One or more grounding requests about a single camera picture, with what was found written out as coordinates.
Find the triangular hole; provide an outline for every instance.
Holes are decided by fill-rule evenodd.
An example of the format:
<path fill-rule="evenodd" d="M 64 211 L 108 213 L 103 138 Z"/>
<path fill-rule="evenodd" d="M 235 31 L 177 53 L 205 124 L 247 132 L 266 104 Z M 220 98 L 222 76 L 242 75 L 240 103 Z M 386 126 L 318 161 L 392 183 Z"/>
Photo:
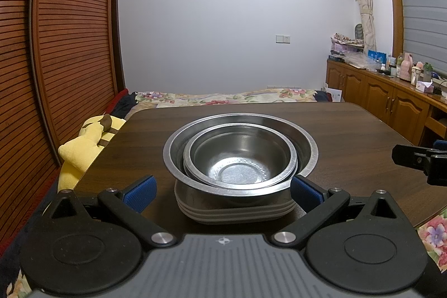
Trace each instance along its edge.
<path fill-rule="evenodd" d="M 372 210 L 372 215 L 381 218 L 396 218 L 396 215 L 389 206 L 388 202 L 383 198 L 377 200 L 374 210 Z"/>
<path fill-rule="evenodd" d="M 68 218 L 76 215 L 76 210 L 73 207 L 70 199 L 64 198 L 59 202 L 59 205 L 57 206 L 51 218 Z"/>

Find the red fabric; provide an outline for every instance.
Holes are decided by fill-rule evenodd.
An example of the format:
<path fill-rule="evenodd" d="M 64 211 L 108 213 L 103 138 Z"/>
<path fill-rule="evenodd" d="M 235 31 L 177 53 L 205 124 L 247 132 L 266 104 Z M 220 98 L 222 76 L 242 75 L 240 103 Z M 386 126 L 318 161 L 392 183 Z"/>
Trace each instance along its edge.
<path fill-rule="evenodd" d="M 35 196 L 34 202 L 30 206 L 30 209 L 28 210 L 28 212 L 23 217 L 22 222 L 14 230 L 11 237 L 4 240 L 0 244 L 0 257 L 3 255 L 3 253 L 8 248 L 8 246 L 13 242 L 13 240 L 15 239 L 15 237 L 17 236 L 19 231 L 23 228 L 23 226 L 25 226 L 28 219 L 33 215 L 34 211 L 39 206 L 40 202 L 42 201 L 42 199 L 44 198 L 44 196 L 46 195 L 46 193 L 48 192 L 50 187 L 53 185 L 54 181 L 56 181 L 56 179 L 59 177 L 59 173 L 60 173 L 60 168 L 56 169 L 50 175 L 50 178 L 48 178 L 48 180 L 46 182 L 44 182 L 44 184 L 39 188 L 39 190 L 36 191 L 36 194 L 34 195 Z"/>
<path fill-rule="evenodd" d="M 125 95 L 129 94 L 129 90 L 128 89 L 124 89 L 123 91 L 119 92 L 114 98 L 113 100 L 110 102 L 109 106 L 107 107 L 106 111 L 104 112 L 104 114 L 110 114 L 113 111 L 113 108 L 115 108 L 115 105 L 117 104 L 117 102 L 119 102 L 121 100 L 121 98 Z"/>

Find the louvered wooden door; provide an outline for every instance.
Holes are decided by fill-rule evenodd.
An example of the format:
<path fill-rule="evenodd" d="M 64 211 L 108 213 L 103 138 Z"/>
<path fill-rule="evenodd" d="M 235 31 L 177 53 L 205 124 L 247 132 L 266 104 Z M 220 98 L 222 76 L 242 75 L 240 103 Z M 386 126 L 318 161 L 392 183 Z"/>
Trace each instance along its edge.
<path fill-rule="evenodd" d="M 32 0 L 34 66 L 56 145 L 117 92 L 110 9 L 111 0 Z"/>
<path fill-rule="evenodd" d="M 0 0 L 0 243 L 20 227 L 56 168 L 36 102 L 28 0 Z"/>

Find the pink thermos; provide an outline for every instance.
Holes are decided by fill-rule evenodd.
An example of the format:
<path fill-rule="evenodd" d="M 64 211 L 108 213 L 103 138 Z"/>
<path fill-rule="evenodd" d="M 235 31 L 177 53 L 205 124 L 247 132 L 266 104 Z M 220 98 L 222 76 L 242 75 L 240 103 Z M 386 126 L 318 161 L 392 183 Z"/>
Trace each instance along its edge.
<path fill-rule="evenodd" d="M 399 76 L 402 80 L 411 81 L 411 68 L 413 67 L 413 58 L 410 53 L 405 53 L 404 60 L 401 64 L 401 75 Z"/>

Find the bowl rim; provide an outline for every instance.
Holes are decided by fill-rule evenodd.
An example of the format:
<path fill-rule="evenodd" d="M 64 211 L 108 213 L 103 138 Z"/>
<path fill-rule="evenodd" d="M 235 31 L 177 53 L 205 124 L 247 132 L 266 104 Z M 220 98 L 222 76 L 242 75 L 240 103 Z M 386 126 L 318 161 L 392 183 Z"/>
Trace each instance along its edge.
<path fill-rule="evenodd" d="M 192 178 L 188 177 L 187 175 L 185 175 L 182 171 L 180 171 L 177 168 L 177 166 L 174 164 L 174 162 L 172 161 L 172 158 L 171 158 L 171 146 L 173 145 L 177 136 L 180 133 L 182 133 L 185 129 L 187 129 L 195 124 L 202 123 L 205 120 L 222 118 L 225 116 L 257 116 L 257 117 L 262 117 L 262 118 L 274 119 L 276 121 L 280 121 L 285 124 L 288 124 L 292 128 L 297 129 L 306 138 L 307 142 L 309 143 L 309 145 L 311 147 L 310 148 L 311 155 L 310 155 L 309 161 L 307 162 L 305 167 L 298 173 L 303 177 L 307 177 L 312 172 L 312 170 L 315 168 L 315 166 L 317 165 L 317 161 L 318 161 L 317 143 L 315 142 L 314 138 L 312 138 L 312 136 L 307 131 L 305 131 L 303 128 L 301 128 L 300 126 L 298 126 L 288 120 L 278 118 L 278 117 L 272 116 L 272 115 L 266 115 L 266 114 L 256 114 L 256 113 L 216 114 L 216 115 L 211 115 L 211 116 L 207 116 L 204 118 L 200 118 L 197 120 L 193 120 L 192 122 L 182 126 L 177 131 L 175 131 L 173 134 L 171 134 L 171 136 L 166 141 L 165 146 L 163 147 L 163 161 L 164 161 L 165 166 L 166 166 L 167 170 L 169 171 L 169 173 L 171 173 L 177 180 L 183 182 L 184 184 L 186 184 L 196 190 L 200 190 L 203 192 L 211 193 L 213 195 L 224 196 L 224 197 L 265 196 L 265 195 L 270 195 L 271 193 L 274 193 L 274 192 L 285 190 L 290 187 L 291 178 L 288 178 L 287 180 L 285 180 L 283 182 L 274 184 L 273 186 L 264 187 L 262 189 L 251 189 L 251 190 L 223 189 L 220 187 L 209 186 L 202 182 L 193 180 Z"/>
<path fill-rule="evenodd" d="M 205 134 L 215 131 L 216 129 L 223 129 L 223 128 L 229 128 L 229 127 L 250 127 L 250 128 L 258 128 L 263 129 L 269 133 L 274 134 L 276 137 L 281 138 L 285 144 L 287 145 L 289 149 L 289 162 L 287 163 L 287 166 L 276 176 L 270 178 L 269 180 L 258 182 L 258 183 L 244 183 L 244 184 L 237 184 L 237 183 L 227 183 L 222 182 L 218 180 L 214 180 L 204 173 L 200 172 L 198 168 L 194 165 L 194 162 L 191 158 L 191 149 L 193 145 L 197 142 L 197 140 L 204 136 Z M 271 186 L 273 184 L 277 184 L 278 182 L 281 182 L 282 180 L 286 179 L 287 177 L 290 177 L 292 174 L 295 174 L 297 168 L 298 168 L 298 153 L 296 152 L 296 149 L 293 145 L 293 143 L 282 133 L 278 132 L 277 130 L 274 130 L 272 128 L 266 127 L 264 125 L 259 124 L 252 124 L 252 123 L 224 123 L 224 124 L 218 124 L 213 125 L 209 128 L 206 128 L 204 130 L 199 131 L 196 135 L 194 135 L 188 143 L 186 143 L 185 149 L 183 151 L 183 161 L 186 165 L 186 168 L 189 170 L 189 172 L 199 179 L 200 181 L 215 187 L 221 187 L 225 189 L 261 189 L 264 187 Z"/>

